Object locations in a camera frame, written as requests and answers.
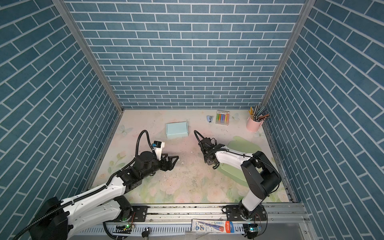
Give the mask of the light blue paper box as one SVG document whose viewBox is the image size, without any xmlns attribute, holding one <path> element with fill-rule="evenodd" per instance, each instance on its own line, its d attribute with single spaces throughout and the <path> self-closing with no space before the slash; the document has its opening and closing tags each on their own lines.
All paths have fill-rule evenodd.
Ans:
<svg viewBox="0 0 384 240">
<path fill-rule="evenodd" d="M 167 139 L 183 138 L 189 135 L 188 123 L 167 123 L 166 124 L 166 136 Z"/>
</svg>

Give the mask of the light green paper box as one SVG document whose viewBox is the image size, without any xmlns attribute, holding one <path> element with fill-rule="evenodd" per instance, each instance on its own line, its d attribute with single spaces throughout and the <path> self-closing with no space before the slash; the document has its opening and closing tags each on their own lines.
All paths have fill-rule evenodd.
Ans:
<svg viewBox="0 0 384 240">
<path fill-rule="evenodd" d="M 249 185 L 241 168 L 241 164 L 249 158 L 244 158 L 243 154 L 251 156 L 257 151 L 261 151 L 261 147 L 242 137 L 235 136 L 229 142 L 227 148 L 232 153 L 226 151 L 215 153 L 220 163 L 218 170 L 221 171 L 221 173 L 223 173 L 225 176 L 234 180 L 236 183 L 244 187 L 248 187 Z"/>
</svg>

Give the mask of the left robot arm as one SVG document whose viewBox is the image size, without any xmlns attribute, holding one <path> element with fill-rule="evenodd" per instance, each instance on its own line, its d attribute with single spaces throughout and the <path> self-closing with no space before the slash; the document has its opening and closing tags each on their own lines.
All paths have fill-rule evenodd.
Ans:
<svg viewBox="0 0 384 240">
<path fill-rule="evenodd" d="M 100 187 L 58 200 L 53 197 L 43 204 L 32 222 L 14 236 L 18 240 L 29 233 L 33 240 L 68 240 L 76 233 L 94 225 L 128 218 L 132 206 L 125 194 L 138 187 L 144 178 L 156 171 L 171 171 L 179 156 L 144 151 Z"/>
</svg>

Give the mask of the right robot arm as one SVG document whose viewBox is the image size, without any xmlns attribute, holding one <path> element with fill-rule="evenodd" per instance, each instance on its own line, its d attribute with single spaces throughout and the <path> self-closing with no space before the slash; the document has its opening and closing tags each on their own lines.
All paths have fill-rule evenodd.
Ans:
<svg viewBox="0 0 384 240">
<path fill-rule="evenodd" d="M 254 217 L 256 208 L 279 187 L 282 180 L 279 172 L 261 151 L 246 154 L 212 142 L 211 138 L 197 137 L 197 140 L 205 163 L 213 169 L 226 164 L 242 171 L 249 192 L 239 202 L 239 212 L 246 220 Z"/>
</svg>

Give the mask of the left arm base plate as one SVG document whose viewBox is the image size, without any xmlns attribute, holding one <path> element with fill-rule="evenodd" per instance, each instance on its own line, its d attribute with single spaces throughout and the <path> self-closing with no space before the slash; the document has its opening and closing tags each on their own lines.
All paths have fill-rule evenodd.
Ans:
<svg viewBox="0 0 384 240">
<path fill-rule="evenodd" d="M 132 206 L 130 209 L 122 210 L 117 220 L 123 223 L 144 222 L 147 217 L 148 206 Z"/>
</svg>

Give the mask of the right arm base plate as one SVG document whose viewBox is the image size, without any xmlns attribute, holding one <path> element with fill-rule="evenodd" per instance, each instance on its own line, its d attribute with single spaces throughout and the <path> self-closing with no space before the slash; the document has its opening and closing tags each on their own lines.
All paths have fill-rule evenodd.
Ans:
<svg viewBox="0 0 384 240">
<path fill-rule="evenodd" d="M 221 208 L 228 221 L 266 221 L 267 211 L 263 205 L 248 211 L 243 205 L 226 205 Z"/>
</svg>

